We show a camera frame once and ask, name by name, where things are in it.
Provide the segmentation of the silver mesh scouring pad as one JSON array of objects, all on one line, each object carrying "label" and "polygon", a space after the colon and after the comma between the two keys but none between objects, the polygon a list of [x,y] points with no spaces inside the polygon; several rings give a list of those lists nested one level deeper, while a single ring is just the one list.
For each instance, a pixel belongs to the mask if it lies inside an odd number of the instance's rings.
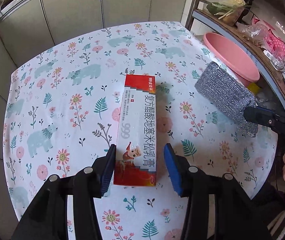
[{"label": "silver mesh scouring pad", "polygon": [[210,62],[194,85],[199,94],[207,98],[229,119],[238,124],[238,130],[256,137],[258,124],[248,122],[244,111],[256,107],[253,93],[229,75],[217,63]]}]

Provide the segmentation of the pink plastic basin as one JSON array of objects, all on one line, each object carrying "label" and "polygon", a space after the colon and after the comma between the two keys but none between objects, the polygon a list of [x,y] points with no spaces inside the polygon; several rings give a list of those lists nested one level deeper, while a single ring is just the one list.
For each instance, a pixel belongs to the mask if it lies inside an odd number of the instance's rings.
[{"label": "pink plastic basin", "polygon": [[217,33],[205,33],[203,41],[207,48],[234,72],[245,87],[260,79],[260,73],[253,60],[234,42]]}]

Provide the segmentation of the clear bowl of vegetables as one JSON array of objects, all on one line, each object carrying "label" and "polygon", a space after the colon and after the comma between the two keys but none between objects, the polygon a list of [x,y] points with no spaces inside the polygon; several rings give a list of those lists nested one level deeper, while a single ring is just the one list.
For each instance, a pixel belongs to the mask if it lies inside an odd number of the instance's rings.
[{"label": "clear bowl of vegetables", "polygon": [[243,0],[205,0],[205,11],[229,26],[234,26],[247,7]]}]

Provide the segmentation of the metal storage shelf rack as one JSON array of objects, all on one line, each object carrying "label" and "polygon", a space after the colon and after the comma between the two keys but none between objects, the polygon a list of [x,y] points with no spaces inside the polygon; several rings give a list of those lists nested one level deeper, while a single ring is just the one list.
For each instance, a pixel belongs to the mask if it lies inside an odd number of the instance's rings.
[{"label": "metal storage shelf rack", "polygon": [[258,46],[262,44],[262,41],[256,42],[249,36],[249,27],[242,28],[240,25],[236,28],[231,27],[209,13],[198,9],[199,3],[203,1],[191,1],[185,28],[191,30],[193,22],[196,20],[239,46],[256,63],[260,75],[270,86],[285,110],[285,79],[283,73],[273,67],[270,59],[263,53],[262,48]]}]

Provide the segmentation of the red white medicine box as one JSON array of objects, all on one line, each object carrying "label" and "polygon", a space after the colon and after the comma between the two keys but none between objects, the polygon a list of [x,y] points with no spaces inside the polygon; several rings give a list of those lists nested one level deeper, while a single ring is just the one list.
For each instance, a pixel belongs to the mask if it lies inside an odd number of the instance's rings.
[{"label": "red white medicine box", "polygon": [[116,143],[115,185],[155,185],[156,119],[155,77],[127,75]]}]

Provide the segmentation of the pink polka dot cloth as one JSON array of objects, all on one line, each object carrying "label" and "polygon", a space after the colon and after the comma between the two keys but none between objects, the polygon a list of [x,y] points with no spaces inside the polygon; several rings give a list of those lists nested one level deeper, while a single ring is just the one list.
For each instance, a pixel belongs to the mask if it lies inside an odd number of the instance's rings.
[{"label": "pink polka dot cloth", "polygon": [[280,51],[282,55],[285,56],[285,42],[281,39],[281,37],[276,32],[276,29],[272,27],[268,22],[264,20],[260,20],[259,18],[255,17],[251,20],[252,24],[262,24],[267,27],[268,29],[268,35],[267,39],[272,41],[271,48],[268,49],[270,52],[274,52],[277,49]]}]

